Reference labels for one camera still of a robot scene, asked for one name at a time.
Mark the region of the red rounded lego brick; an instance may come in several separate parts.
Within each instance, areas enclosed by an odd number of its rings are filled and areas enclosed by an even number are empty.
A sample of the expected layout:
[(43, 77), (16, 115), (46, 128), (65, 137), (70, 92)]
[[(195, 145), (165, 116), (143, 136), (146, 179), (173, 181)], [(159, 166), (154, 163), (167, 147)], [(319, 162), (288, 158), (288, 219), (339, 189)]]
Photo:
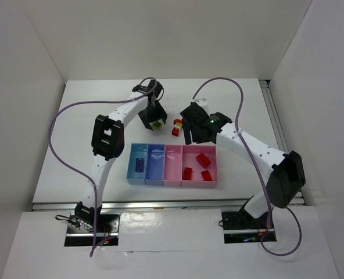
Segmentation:
[(210, 159), (204, 154), (204, 153), (200, 153), (197, 157), (196, 157), (196, 161), (203, 167), (203, 168), (208, 168), (211, 164)]

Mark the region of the red curved lego brick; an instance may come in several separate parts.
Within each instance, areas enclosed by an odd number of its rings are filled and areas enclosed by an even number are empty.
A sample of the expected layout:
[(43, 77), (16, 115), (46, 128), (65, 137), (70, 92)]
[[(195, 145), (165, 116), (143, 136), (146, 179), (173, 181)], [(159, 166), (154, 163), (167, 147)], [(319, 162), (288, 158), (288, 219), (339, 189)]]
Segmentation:
[(202, 171), (201, 176), (203, 181), (213, 181), (211, 174), (208, 170)]

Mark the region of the purple lego brick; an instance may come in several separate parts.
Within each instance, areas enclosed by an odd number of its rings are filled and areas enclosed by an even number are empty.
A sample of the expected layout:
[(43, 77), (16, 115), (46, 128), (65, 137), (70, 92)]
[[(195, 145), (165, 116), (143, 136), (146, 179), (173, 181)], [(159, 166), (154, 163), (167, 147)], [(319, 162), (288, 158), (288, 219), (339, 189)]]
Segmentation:
[(144, 164), (145, 164), (144, 158), (136, 158), (136, 161), (135, 161), (135, 172), (143, 173), (144, 172)]

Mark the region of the red rectangular lego brick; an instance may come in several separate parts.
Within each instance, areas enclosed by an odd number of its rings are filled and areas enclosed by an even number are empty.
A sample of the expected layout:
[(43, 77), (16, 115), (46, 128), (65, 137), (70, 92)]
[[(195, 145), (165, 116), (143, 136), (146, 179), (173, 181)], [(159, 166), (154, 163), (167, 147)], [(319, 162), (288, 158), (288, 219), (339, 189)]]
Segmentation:
[(185, 167), (182, 175), (182, 179), (184, 181), (191, 181), (192, 180), (192, 168)]

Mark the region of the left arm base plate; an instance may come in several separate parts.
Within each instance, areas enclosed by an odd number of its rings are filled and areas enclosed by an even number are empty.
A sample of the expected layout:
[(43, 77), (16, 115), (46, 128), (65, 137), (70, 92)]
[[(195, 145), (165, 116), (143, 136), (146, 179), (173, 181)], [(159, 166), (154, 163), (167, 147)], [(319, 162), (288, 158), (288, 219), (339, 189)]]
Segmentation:
[[(64, 241), (65, 247), (92, 246), (94, 229), (73, 214), (69, 216), (56, 215), (56, 220), (66, 221), (67, 229)], [(100, 246), (117, 246), (119, 244), (120, 214), (102, 214), (97, 223), (95, 243)]]

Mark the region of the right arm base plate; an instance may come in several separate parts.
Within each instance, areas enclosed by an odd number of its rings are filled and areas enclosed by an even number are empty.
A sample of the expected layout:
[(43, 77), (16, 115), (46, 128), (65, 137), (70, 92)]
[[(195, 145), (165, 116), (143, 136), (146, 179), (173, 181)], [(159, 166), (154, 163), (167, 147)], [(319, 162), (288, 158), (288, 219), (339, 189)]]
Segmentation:
[(267, 227), (268, 213), (258, 219), (240, 211), (223, 211), (218, 225), (223, 229), (225, 244), (276, 242), (273, 227)]

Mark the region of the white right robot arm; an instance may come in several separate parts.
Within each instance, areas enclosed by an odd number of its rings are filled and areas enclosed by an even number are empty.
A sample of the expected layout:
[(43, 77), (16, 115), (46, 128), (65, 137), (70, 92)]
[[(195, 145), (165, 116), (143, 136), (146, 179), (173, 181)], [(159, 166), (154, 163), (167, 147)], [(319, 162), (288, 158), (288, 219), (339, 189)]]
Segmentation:
[(222, 113), (209, 114), (196, 102), (181, 113), (185, 143), (212, 142), (255, 167), (261, 191), (240, 209), (242, 220), (259, 219), (273, 208), (285, 208), (306, 183), (301, 156), (274, 149), (244, 132)]

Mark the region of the red green white lego stack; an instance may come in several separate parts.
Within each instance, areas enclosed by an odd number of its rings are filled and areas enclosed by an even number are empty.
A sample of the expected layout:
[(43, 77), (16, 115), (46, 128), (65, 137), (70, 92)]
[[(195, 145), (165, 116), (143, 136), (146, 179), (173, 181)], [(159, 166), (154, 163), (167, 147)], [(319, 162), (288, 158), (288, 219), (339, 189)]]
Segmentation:
[(173, 129), (171, 131), (171, 134), (175, 137), (178, 137), (181, 133), (183, 127), (183, 123), (181, 119), (175, 119), (173, 123)]

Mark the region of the lime green lego brick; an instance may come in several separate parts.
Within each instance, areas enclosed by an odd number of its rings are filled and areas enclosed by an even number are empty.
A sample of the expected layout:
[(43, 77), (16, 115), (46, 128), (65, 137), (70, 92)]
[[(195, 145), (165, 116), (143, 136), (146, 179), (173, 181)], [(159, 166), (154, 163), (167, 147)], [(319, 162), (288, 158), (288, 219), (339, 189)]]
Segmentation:
[(151, 127), (153, 130), (161, 130), (164, 126), (164, 123), (162, 121), (154, 121), (151, 124)]

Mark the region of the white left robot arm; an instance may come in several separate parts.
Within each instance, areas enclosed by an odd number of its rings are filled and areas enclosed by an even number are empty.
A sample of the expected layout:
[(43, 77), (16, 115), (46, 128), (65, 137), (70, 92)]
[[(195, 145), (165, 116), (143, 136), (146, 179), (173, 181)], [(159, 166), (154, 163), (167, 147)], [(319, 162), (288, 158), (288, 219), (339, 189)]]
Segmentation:
[(92, 133), (93, 164), (85, 194), (74, 209), (76, 220), (90, 232), (100, 223), (102, 197), (110, 169), (125, 146), (124, 130), (138, 116), (148, 130), (158, 130), (166, 123), (167, 113), (159, 102), (164, 88), (156, 80), (147, 86), (136, 85), (129, 102), (108, 115), (98, 115)]

